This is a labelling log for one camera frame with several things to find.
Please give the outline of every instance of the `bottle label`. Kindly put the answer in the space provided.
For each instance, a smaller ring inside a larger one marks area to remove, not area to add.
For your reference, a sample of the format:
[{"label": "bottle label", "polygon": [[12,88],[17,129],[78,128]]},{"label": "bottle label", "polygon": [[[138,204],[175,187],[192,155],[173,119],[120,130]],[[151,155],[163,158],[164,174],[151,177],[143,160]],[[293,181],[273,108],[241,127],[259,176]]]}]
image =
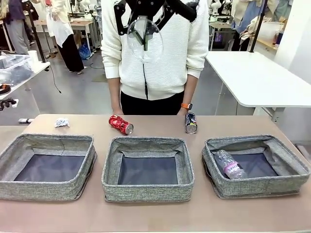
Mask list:
[{"label": "bottle label", "polygon": [[240,165],[238,162],[232,162],[230,164],[228,164],[225,168],[224,168],[224,172],[227,176],[229,176],[232,172],[235,172],[237,170],[240,169]]}]

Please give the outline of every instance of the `gray fabric basket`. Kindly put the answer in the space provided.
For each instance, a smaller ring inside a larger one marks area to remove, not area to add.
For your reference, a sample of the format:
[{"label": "gray fabric basket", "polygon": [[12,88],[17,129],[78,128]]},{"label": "gray fabric basket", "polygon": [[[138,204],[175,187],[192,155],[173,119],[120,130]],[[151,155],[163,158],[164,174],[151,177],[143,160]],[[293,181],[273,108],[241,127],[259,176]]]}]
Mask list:
[{"label": "gray fabric basket", "polygon": [[[120,185],[118,182],[123,158],[173,158],[177,184]],[[106,201],[187,201],[191,196],[194,173],[186,143],[178,138],[116,137],[108,149],[102,183]]]},{"label": "gray fabric basket", "polygon": [[90,136],[22,134],[0,154],[0,198],[75,200],[96,157]]},{"label": "gray fabric basket", "polygon": [[[214,154],[221,149],[237,156],[263,153],[278,176],[227,179],[214,159]],[[202,154],[214,191],[224,199],[297,194],[310,175],[308,166],[271,135],[212,138],[205,142]]]}]

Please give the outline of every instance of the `orange watch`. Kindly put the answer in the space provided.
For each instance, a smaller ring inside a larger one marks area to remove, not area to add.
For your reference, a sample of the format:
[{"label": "orange watch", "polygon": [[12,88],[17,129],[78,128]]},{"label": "orange watch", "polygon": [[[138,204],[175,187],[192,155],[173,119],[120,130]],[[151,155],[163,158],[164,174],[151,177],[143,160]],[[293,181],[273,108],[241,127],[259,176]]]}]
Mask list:
[{"label": "orange watch", "polygon": [[192,103],[182,103],[181,107],[185,108],[187,110],[191,110],[192,109]]}]

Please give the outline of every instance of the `blue bag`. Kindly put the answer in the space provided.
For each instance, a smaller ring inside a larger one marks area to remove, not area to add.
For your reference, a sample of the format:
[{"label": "blue bag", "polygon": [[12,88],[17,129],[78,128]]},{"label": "blue bag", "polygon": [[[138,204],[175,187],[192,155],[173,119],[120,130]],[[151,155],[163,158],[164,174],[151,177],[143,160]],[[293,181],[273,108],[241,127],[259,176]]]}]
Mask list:
[{"label": "blue bag", "polygon": [[79,54],[82,60],[88,60],[91,56],[91,52],[88,49],[87,44],[83,44],[80,48],[79,48]]}]

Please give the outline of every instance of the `white table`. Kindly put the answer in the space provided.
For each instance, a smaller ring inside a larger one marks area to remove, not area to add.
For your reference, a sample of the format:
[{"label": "white table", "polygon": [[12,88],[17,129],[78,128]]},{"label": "white table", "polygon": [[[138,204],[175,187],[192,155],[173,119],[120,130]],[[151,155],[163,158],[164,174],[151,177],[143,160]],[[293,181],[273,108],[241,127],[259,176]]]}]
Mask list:
[{"label": "white table", "polygon": [[[21,83],[19,83],[18,85],[15,85],[15,86],[11,86],[11,91],[7,94],[4,94],[4,95],[0,95],[0,100],[3,100],[5,99],[8,95],[10,95],[12,92],[14,92],[16,89],[20,88],[22,85],[25,85],[25,90],[26,91],[31,91],[31,88],[29,87],[28,85],[28,81],[30,79],[32,79],[34,76],[36,76],[38,73],[40,73],[41,71],[43,71],[44,69],[46,69],[47,67],[50,66],[50,63],[49,62],[45,62],[45,63],[42,63],[42,62],[39,62],[37,64],[35,64],[33,66],[33,74],[31,75],[31,77],[29,77],[28,79],[26,79],[25,81],[22,81]],[[37,105],[37,102],[35,100],[35,97],[33,95],[33,93],[31,92],[31,97],[35,103],[35,107],[36,107],[36,110],[38,111],[38,113],[40,113],[40,109]]]},{"label": "white table", "polygon": [[11,87],[11,91],[7,94],[4,94],[4,95],[1,95],[0,96],[0,100],[3,100],[5,99],[8,95],[10,95],[12,92],[14,92],[16,89],[18,89],[19,87],[21,87],[22,85],[27,85],[28,86],[28,81],[30,79],[32,79],[34,76],[36,76],[38,73],[40,73],[41,71],[43,71],[45,68],[49,67],[50,66],[50,63],[49,62],[46,62],[46,63],[42,63],[42,62],[39,62],[37,64],[35,64],[33,66],[33,74],[28,78],[26,79],[25,81],[22,81],[21,83],[19,83],[18,85],[16,86],[12,86]]},{"label": "white table", "polygon": [[[235,33],[235,31],[231,30],[231,24],[222,23],[222,22],[210,22],[208,25],[212,28],[211,35],[210,35],[212,39],[210,41],[210,46],[209,46],[210,51],[213,50],[216,29],[218,33]],[[230,31],[220,31],[220,29],[230,29]]]},{"label": "white table", "polygon": [[7,32],[6,32],[6,29],[5,29],[5,25],[4,25],[4,23],[3,23],[2,20],[0,20],[0,25],[1,25],[1,24],[3,24],[3,32],[4,32],[5,39],[6,39],[6,43],[8,44],[8,47],[9,47],[10,52],[13,52],[13,49],[12,49],[12,46],[11,46],[11,43],[10,43],[8,34],[7,34]]},{"label": "white table", "polygon": [[285,108],[311,107],[311,85],[258,52],[210,51],[207,60],[240,105],[264,108],[274,122]]}]

